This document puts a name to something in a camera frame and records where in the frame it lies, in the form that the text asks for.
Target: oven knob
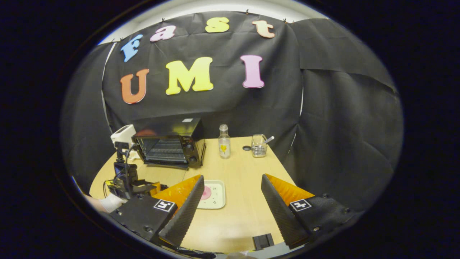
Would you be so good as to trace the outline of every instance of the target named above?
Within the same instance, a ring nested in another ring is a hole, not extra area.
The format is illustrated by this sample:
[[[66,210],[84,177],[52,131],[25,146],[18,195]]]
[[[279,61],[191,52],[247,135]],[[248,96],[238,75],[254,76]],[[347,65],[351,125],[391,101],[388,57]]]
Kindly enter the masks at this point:
[[[193,151],[193,145],[188,144],[185,146],[185,149],[187,149],[187,151]]]

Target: blue letter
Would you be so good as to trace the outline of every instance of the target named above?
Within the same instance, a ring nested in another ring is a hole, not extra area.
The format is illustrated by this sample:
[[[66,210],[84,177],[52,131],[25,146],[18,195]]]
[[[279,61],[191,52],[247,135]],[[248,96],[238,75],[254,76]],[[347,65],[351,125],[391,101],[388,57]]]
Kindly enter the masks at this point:
[[[138,52],[135,47],[139,47],[138,39],[142,38],[142,34],[137,35],[134,39],[130,40],[126,45],[124,45],[121,50],[125,54],[125,62],[128,61],[130,58],[134,57]]]

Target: orange letter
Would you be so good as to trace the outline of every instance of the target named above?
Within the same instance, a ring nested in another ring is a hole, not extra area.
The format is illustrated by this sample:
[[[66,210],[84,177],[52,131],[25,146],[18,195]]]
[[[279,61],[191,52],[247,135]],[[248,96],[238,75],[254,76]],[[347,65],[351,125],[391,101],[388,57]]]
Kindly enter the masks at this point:
[[[257,33],[265,38],[273,38],[275,34],[268,31],[268,28],[273,29],[273,25],[268,24],[266,21],[253,21],[256,25]]]
[[[147,74],[149,73],[148,69],[142,69],[137,72],[136,76],[139,78],[139,91],[137,94],[131,93],[131,79],[134,77],[132,74],[126,75],[121,78],[121,95],[123,101],[128,104],[133,104],[140,102],[145,97],[145,92],[147,92],[146,81]]]

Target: white tray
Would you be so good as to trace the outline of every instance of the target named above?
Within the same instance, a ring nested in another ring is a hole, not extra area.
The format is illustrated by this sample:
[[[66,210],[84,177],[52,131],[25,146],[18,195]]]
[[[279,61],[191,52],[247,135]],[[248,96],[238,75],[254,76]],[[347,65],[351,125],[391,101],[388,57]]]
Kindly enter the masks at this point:
[[[205,189],[211,191],[209,198],[198,203],[198,209],[220,209],[225,206],[225,186],[221,180],[204,180]]]

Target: white wall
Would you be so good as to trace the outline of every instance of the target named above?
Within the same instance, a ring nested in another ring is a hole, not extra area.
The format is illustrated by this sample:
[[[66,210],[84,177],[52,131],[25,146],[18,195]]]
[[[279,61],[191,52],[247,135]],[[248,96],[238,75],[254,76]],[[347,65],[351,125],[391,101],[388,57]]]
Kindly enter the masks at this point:
[[[238,11],[256,13],[288,22],[309,18],[327,18],[314,9],[293,0],[171,0],[155,6],[133,18],[100,42],[120,40],[130,34],[161,22],[162,18],[210,11]]]

